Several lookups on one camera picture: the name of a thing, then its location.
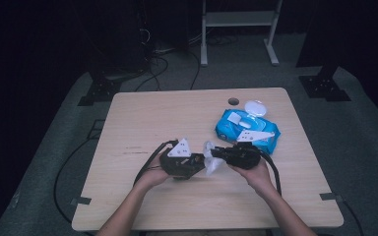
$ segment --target hand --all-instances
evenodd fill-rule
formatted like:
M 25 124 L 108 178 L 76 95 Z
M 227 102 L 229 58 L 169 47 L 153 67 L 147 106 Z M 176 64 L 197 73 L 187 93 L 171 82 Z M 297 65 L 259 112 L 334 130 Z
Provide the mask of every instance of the hand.
M 136 185 L 142 186 L 147 190 L 151 189 L 152 187 L 163 183 L 167 178 L 170 176 L 161 169 L 160 167 L 160 160 L 159 157 L 161 154 L 158 154 L 150 163 L 147 170 L 141 176 L 141 178 L 137 181 Z
M 270 179 L 269 169 L 265 159 L 262 158 L 258 165 L 249 170 L 232 165 L 228 166 L 244 177 L 248 185 L 250 185 L 260 197 L 265 198 L 276 192 L 276 188 L 273 186 Z

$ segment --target person's right hand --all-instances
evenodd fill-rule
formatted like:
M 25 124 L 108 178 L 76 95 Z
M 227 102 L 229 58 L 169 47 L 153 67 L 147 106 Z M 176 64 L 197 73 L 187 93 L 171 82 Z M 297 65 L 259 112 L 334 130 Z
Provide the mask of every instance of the person's right hand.
M 248 185 L 250 185 L 260 197 L 265 198 L 277 192 L 270 179 L 269 169 L 265 159 L 262 158 L 258 165 L 249 170 L 232 165 L 228 166 L 244 177 Z

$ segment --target packaging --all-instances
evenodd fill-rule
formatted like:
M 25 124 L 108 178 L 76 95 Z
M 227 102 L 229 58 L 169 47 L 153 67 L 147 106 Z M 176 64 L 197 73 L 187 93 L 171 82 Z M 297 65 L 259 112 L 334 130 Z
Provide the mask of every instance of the packaging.
M 218 167 L 223 164 L 225 161 L 221 158 L 213 157 L 211 154 L 211 149 L 215 148 L 215 144 L 207 141 L 204 143 L 204 164 L 207 168 L 207 176 L 210 176 Z
M 275 123 L 262 118 L 266 107 L 260 101 L 247 101 L 244 108 L 225 110 L 216 125 L 217 136 L 233 145 L 251 142 L 266 153 L 273 153 L 281 132 Z

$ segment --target gray carpet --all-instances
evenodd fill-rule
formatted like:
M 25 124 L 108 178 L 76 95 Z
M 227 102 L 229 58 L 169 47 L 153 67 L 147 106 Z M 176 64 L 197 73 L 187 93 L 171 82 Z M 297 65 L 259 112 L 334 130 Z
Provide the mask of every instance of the gray carpet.
M 285 88 L 332 190 L 351 206 L 365 235 L 378 235 L 378 109 L 358 80 L 341 68 L 335 74 L 335 81 L 351 101 L 309 98 L 298 77 L 316 75 L 320 68 L 295 68 L 304 35 L 276 35 L 274 46 L 281 61 L 279 67 L 270 64 L 263 37 L 240 36 L 232 44 L 210 46 L 209 66 L 201 68 L 193 89 Z M 199 46 L 192 47 L 191 51 L 199 57 Z M 176 52 L 162 58 L 168 61 L 168 68 L 157 77 L 159 88 L 189 89 L 198 68 L 194 56 Z M 153 72 L 161 71 L 163 66 L 163 61 L 154 60 Z M 126 81 L 120 91 L 133 91 L 150 76 L 147 73 Z M 16 198 L 2 215 L 0 235 L 83 235 L 75 232 L 57 210 L 53 185 L 65 160 L 87 140 L 94 121 L 105 119 L 109 109 L 109 102 L 78 106 L 91 83 L 89 74 L 83 74 L 66 96 L 20 183 Z M 151 80 L 139 90 L 156 89 L 157 83 Z M 81 194 L 96 145 L 97 140 L 86 142 L 60 174 L 57 200 L 68 218 L 73 217 L 74 200 Z M 351 213 L 344 204 L 339 206 L 345 224 L 340 228 L 315 230 L 333 235 L 359 235 Z

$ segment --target white stand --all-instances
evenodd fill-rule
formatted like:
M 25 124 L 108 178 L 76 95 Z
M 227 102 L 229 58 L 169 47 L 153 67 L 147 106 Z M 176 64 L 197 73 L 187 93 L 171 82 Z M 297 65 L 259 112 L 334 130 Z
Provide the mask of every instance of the white stand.
M 279 66 L 279 60 L 272 43 L 281 13 L 282 1 L 279 0 L 275 11 L 263 12 L 211 12 L 207 13 L 207 0 L 203 2 L 201 65 L 208 66 L 207 27 L 252 27 L 269 26 L 269 38 L 264 40 L 273 66 Z

